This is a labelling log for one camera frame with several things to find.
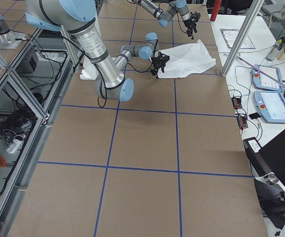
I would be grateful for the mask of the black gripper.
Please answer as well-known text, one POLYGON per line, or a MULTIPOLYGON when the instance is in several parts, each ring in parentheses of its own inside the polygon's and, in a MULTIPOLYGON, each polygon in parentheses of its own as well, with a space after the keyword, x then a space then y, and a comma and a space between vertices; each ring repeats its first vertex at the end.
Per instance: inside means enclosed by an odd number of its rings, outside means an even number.
POLYGON ((159 52, 157 56, 151 57, 152 68, 151 74, 158 78, 158 70, 161 69, 161 72, 164 73, 164 68, 166 63, 170 60, 169 55, 166 55, 162 52, 159 52))
POLYGON ((201 17, 201 13, 199 12, 188 12, 183 17, 183 23, 185 27, 187 28, 187 36, 194 39, 193 32, 197 33, 196 23, 199 21, 201 17))

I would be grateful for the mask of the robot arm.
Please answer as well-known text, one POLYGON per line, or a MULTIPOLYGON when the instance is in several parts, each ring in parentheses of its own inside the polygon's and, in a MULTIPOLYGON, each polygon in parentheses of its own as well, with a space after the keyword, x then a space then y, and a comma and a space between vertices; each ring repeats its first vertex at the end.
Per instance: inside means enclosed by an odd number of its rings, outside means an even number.
POLYGON ((141 6, 157 19, 159 25, 163 28, 167 27, 175 15, 180 16, 186 27, 186 31, 180 28, 181 31, 192 40, 194 39, 193 33, 197 33, 196 23, 199 21, 201 14, 199 12, 191 12, 185 0, 161 0, 158 6, 150 0, 129 0, 128 2, 141 6))
POLYGON ((60 31, 65 28, 78 40, 81 51, 97 71, 95 93, 108 100, 129 101, 134 93, 134 82, 125 78, 122 69, 133 57, 152 61, 152 73, 164 69, 169 56, 160 52, 156 33, 146 35, 146 42, 126 45, 121 54, 112 59, 98 32, 96 4, 93 0, 27 0, 27 22, 37 28, 60 31))

